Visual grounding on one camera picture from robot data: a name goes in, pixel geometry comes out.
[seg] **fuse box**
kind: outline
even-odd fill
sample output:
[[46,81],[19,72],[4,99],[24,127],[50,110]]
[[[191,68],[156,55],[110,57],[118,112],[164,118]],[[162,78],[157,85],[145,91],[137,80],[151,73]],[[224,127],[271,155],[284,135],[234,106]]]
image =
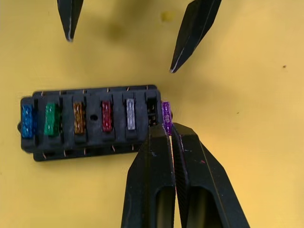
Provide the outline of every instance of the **fuse box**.
[[34,92],[20,102],[21,148],[36,161],[138,151],[161,105],[154,85]]

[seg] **black plastic housing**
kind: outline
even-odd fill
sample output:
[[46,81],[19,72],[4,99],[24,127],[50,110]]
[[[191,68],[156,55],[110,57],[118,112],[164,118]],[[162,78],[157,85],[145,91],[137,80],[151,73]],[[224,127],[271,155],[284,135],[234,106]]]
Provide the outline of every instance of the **black plastic housing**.
[[[135,101],[136,129],[133,131],[126,127],[125,101],[128,98]],[[110,133],[102,130],[103,100],[111,101],[113,130]],[[56,137],[44,135],[45,107],[49,102],[58,104],[62,113],[61,133]],[[83,102],[85,106],[84,135],[74,134],[73,102]],[[151,103],[156,107],[154,113],[148,113]],[[154,85],[39,91],[32,97],[22,98],[20,107],[29,104],[37,112],[37,134],[33,139],[21,137],[21,148],[33,153],[36,161],[138,151],[147,137],[151,115],[156,119],[152,124],[163,123],[161,94]]]

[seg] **green fuse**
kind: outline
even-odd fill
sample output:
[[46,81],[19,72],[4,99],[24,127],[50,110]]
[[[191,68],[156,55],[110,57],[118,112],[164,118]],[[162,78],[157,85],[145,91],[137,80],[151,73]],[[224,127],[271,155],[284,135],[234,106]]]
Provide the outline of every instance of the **green fuse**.
[[44,134],[49,136],[59,135],[60,110],[57,104],[48,103],[46,106],[46,122]]

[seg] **mounting hole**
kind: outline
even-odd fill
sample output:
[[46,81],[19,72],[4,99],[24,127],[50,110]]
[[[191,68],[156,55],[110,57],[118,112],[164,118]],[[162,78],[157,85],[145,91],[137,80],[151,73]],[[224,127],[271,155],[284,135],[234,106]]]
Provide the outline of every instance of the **mounting hole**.
[[91,115],[90,116],[90,120],[93,120],[93,121],[96,121],[96,120],[98,120],[98,116],[97,115]]

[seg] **yellow table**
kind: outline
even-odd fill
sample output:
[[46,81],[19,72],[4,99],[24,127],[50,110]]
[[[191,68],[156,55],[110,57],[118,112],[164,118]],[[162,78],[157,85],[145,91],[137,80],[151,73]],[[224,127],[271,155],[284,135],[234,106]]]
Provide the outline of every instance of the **yellow table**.
[[55,0],[1,1],[1,228],[120,227],[135,154],[34,162],[20,148],[19,103],[35,90],[142,84],[225,167],[251,227],[304,227],[304,1],[223,0],[171,75],[187,4],[85,0],[70,44]]

